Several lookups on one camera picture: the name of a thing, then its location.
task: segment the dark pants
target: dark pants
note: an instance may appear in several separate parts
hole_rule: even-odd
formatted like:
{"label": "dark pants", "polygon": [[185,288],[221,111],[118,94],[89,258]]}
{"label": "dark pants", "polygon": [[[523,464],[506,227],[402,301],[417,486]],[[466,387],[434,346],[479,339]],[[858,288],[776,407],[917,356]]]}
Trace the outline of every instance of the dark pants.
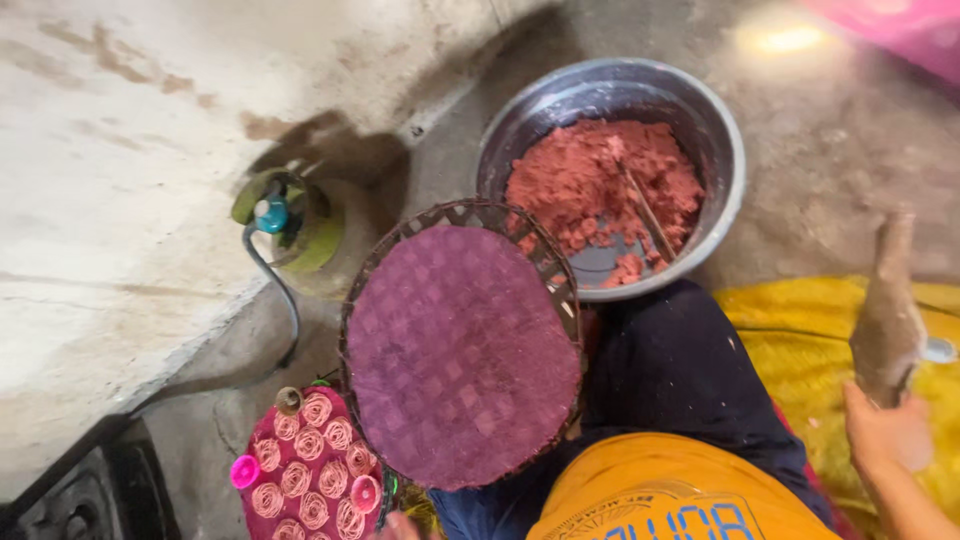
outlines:
{"label": "dark pants", "polygon": [[830,527],[827,502],[804,476],[804,443],[774,412],[736,330],[692,282],[611,304],[585,380],[583,435],[516,475],[479,488],[430,490],[451,540],[524,538],[564,468],[621,433],[676,433],[736,454],[778,479]]}

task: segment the yellow cloth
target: yellow cloth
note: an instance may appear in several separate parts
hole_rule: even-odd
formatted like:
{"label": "yellow cloth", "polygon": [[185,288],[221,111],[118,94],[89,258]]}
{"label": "yellow cloth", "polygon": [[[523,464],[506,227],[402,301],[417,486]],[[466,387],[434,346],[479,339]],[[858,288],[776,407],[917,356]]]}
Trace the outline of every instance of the yellow cloth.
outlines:
{"label": "yellow cloth", "polygon": [[[833,502],[868,537],[882,534],[850,466],[840,383],[852,378],[847,339],[863,303],[863,278],[772,282],[715,294],[733,321],[767,391],[806,443],[810,464]],[[931,336],[960,346],[960,288],[915,284]],[[924,362],[912,390],[930,402],[936,445],[932,466],[917,476],[950,519],[960,523],[960,362]]]}
{"label": "yellow cloth", "polygon": [[664,433],[589,447],[554,483],[528,540],[804,540],[838,537],[739,457]]}

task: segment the blue valve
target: blue valve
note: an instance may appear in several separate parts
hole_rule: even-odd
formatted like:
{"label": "blue valve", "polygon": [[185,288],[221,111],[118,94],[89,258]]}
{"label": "blue valve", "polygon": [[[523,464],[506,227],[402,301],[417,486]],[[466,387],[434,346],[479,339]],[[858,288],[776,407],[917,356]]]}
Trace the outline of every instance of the blue valve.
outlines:
{"label": "blue valve", "polygon": [[268,195],[253,207],[253,221],[264,233],[278,233],[287,224],[287,200],[280,195]]}

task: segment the yellow tarp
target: yellow tarp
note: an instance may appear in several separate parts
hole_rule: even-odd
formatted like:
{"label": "yellow tarp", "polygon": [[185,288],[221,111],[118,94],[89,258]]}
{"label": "yellow tarp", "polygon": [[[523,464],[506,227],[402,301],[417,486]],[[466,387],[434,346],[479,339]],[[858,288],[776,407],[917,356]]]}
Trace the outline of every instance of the yellow tarp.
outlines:
{"label": "yellow tarp", "polygon": [[[808,278],[724,290],[714,297],[733,321],[756,371],[833,501],[868,537],[882,537],[876,510],[850,465],[840,383],[852,378],[847,339],[863,303],[863,278]],[[931,336],[960,345],[960,287],[915,284]],[[960,362],[923,362],[912,390],[930,402],[936,457],[917,478],[960,523]]]}

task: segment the pink bottle cap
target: pink bottle cap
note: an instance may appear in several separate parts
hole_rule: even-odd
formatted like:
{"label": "pink bottle cap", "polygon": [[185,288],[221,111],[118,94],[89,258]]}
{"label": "pink bottle cap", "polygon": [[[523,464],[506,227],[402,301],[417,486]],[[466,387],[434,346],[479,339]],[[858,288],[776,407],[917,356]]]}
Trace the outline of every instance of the pink bottle cap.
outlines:
{"label": "pink bottle cap", "polygon": [[249,454],[237,457],[233,466],[230,467],[230,482],[237,489],[249,486],[258,476],[260,476],[260,464],[256,462],[255,457]]}
{"label": "pink bottle cap", "polygon": [[361,514],[369,514],[380,505],[380,484],[373,477],[357,477],[350,487],[350,502]]}

